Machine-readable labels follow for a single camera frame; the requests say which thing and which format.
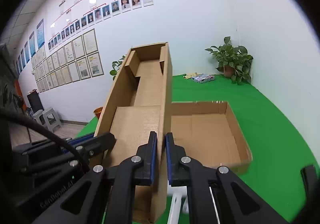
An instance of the green carpet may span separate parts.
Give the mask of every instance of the green carpet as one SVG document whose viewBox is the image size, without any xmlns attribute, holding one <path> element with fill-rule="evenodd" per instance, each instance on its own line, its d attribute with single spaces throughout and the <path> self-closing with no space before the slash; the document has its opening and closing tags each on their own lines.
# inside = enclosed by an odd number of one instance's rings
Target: green carpet
<svg viewBox="0 0 320 224">
<path fill-rule="evenodd" d="M 305 201 L 300 169 L 314 164 L 319 166 L 310 148 L 282 112 L 250 84 L 231 84 L 222 75 L 199 84 L 174 76 L 172 101 L 228 101 L 249 144 L 253 161 L 240 178 L 290 221 Z M 95 130 L 93 119 L 79 135 Z M 157 224 L 167 223 L 171 198 Z M 181 215 L 179 223 L 188 223 Z"/>
</svg>

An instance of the open cardboard box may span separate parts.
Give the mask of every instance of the open cardboard box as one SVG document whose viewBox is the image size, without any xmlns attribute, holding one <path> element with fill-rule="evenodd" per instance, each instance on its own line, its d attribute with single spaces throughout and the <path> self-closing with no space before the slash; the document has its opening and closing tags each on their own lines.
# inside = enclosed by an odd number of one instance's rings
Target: open cardboard box
<svg viewBox="0 0 320 224">
<path fill-rule="evenodd" d="M 228 166 L 244 173 L 252 153 L 227 102 L 172 103 L 171 132 L 174 143 L 204 166 Z"/>
<path fill-rule="evenodd" d="M 111 151 L 90 160 L 90 166 L 111 167 L 136 154 L 157 132 L 157 176 L 152 187 L 136 187 L 133 220 L 155 222 L 166 207 L 167 168 L 164 135 L 170 131 L 172 65 L 168 43 L 131 48 L 113 82 L 95 136 L 111 132 Z"/>
</svg>

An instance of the blue poster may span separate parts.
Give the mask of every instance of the blue poster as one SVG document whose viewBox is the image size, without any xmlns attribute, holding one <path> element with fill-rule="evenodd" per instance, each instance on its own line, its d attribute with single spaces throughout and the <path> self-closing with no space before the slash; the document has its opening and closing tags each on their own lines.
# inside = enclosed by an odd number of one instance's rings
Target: blue poster
<svg viewBox="0 0 320 224">
<path fill-rule="evenodd" d="M 19 75 L 20 72 L 19 72 L 19 67 L 18 67 L 18 61 L 16 61 L 16 67 L 17 67 L 17 73 L 18 73 L 18 75 Z"/>
<path fill-rule="evenodd" d="M 20 69 L 20 72 L 22 72 L 22 66 L 21 66 L 20 56 L 18 57 L 18 63 L 19 63 L 19 69 Z"/>
<path fill-rule="evenodd" d="M 25 66 L 26 66 L 26 62 L 24 61 L 24 53 L 23 53 L 23 49 L 21 50 L 21 61 L 22 61 L 22 66 L 23 66 L 23 68 L 25 68 Z"/>
<path fill-rule="evenodd" d="M 35 44 L 35 32 L 29 36 L 29 44 L 30 44 L 30 54 L 33 57 L 36 54 L 36 44 Z"/>
<path fill-rule="evenodd" d="M 29 58 L 29 47 L 28 47 L 28 41 L 24 45 L 24 52 L 26 54 L 26 62 L 28 63 L 30 61 Z"/>
<path fill-rule="evenodd" d="M 37 41 L 38 41 L 38 48 L 44 45 L 44 25 L 43 19 L 37 25 Z"/>
</svg>

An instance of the ceiling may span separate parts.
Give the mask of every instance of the ceiling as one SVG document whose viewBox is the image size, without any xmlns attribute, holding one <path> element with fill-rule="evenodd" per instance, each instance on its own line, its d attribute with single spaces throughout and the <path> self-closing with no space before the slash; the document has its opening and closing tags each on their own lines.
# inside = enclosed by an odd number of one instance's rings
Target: ceiling
<svg viewBox="0 0 320 224">
<path fill-rule="evenodd" d="M 23 32 L 33 16 L 46 0 L 23 0 L 8 21 L 0 43 L 6 43 L 10 54 L 15 53 Z"/>
</svg>

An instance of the gray stool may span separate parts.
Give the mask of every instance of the gray stool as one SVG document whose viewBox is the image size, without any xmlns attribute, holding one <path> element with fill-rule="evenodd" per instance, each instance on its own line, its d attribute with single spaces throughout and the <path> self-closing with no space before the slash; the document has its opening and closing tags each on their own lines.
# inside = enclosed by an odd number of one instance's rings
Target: gray stool
<svg viewBox="0 0 320 224">
<path fill-rule="evenodd" d="M 43 127 L 46 127 L 46 123 L 42 124 L 42 122 L 40 120 L 40 116 L 42 116 L 42 112 L 43 112 L 43 110 L 38 110 L 35 114 L 32 115 L 32 117 L 40 125 L 42 125 Z"/>
<path fill-rule="evenodd" d="M 50 114 L 52 114 L 53 117 L 54 117 L 54 119 L 56 120 L 56 121 L 53 122 L 52 124 L 50 124 L 50 121 L 49 121 L 49 119 L 48 119 L 48 116 L 49 116 Z M 49 129 L 51 132 L 53 132 L 53 129 L 54 129 L 56 126 L 60 126 L 60 127 L 63 126 L 62 122 L 60 121 L 57 113 L 54 111 L 53 108 L 48 108 L 48 109 L 46 109 L 44 112 L 42 112 L 42 115 L 43 115 L 44 121 L 45 121 L 48 129 Z"/>
</svg>

